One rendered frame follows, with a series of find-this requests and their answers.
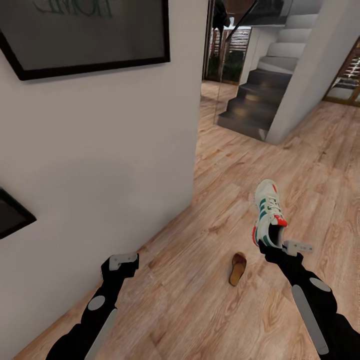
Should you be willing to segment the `gym shoe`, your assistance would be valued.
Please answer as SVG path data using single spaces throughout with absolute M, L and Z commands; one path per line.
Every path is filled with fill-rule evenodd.
M 252 232 L 253 243 L 259 247 L 261 240 L 266 246 L 283 249 L 282 237 L 288 223 L 281 213 L 277 184 L 269 178 L 262 180 L 254 196 L 258 218 Z

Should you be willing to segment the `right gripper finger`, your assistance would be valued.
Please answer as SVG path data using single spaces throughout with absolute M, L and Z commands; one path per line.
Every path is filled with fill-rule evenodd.
M 266 255 L 266 251 L 269 246 L 266 246 L 260 239 L 258 240 L 258 244 L 259 244 L 260 253 Z

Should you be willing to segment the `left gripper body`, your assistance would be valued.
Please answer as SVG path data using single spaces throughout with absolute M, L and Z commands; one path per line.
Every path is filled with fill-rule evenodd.
M 109 267 L 110 264 L 104 264 L 102 266 L 103 282 L 107 280 L 116 280 L 120 284 L 120 287 L 122 287 L 125 278 L 133 278 L 135 275 L 133 262 L 121 263 L 118 270 L 110 270 Z

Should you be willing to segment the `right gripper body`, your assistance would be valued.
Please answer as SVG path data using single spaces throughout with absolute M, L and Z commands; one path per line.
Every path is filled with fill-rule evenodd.
M 282 249 L 269 246 L 266 250 L 265 259 L 267 262 L 278 264 L 282 272 L 285 272 L 285 269 L 291 264 L 302 265 L 304 256 L 301 253 L 297 253 L 297 256 L 288 255 L 286 252 L 283 252 Z M 284 273 L 285 274 L 285 273 Z

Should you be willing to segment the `sandal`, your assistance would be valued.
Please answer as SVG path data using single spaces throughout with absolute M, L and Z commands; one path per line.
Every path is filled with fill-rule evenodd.
M 237 252 L 232 258 L 232 272 L 228 279 L 231 286 L 235 287 L 243 276 L 247 265 L 247 260 L 242 252 Z

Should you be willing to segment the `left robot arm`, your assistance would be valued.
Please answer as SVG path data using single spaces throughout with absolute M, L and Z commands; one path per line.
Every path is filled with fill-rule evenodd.
M 45 360 L 95 360 L 118 315 L 115 307 L 125 278 L 139 269 L 139 253 L 116 254 L 101 266 L 103 284 L 72 330 L 53 345 Z

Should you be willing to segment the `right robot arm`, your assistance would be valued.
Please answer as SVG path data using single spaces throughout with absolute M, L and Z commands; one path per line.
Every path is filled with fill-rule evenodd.
M 360 334 L 347 318 L 337 313 L 332 289 L 302 265 L 304 256 L 314 253 L 310 244 L 285 240 L 283 248 L 266 246 L 258 240 L 267 262 L 278 264 L 292 285 L 292 295 L 320 360 L 360 360 Z

